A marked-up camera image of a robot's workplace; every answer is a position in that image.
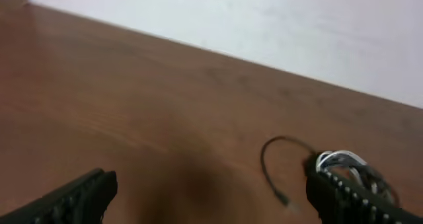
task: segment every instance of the cord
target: cord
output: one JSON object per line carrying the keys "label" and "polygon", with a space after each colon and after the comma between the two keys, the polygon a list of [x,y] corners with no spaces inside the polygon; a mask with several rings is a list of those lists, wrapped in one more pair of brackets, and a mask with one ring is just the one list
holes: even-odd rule
{"label": "cord", "polygon": [[267,180],[267,183],[269,183],[273,193],[275,194],[275,196],[282,202],[282,204],[284,204],[285,206],[288,206],[290,203],[289,198],[283,193],[281,192],[279,189],[276,188],[276,186],[274,185],[274,183],[272,182],[272,179],[270,178],[268,172],[267,172],[267,168],[266,168],[266,164],[264,162],[264,154],[266,152],[267,146],[269,146],[271,143],[275,142],[275,141],[289,141],[292,142],[294,144],[300,145],[303,148],[306,148],[308,151],[310,151],[311,154],[316,154],[316,151],[314,148],[312,148],[309,144],[300,141],[294,137],[288,137],[288,136],[284,136],[284,135],[279,135],[277,137],[273,137],[272,139],[268,140],[262,147],[262,151],[260,152],[260,164],[262,166],[262,170],[263,170],[263,174],[264,177]]}

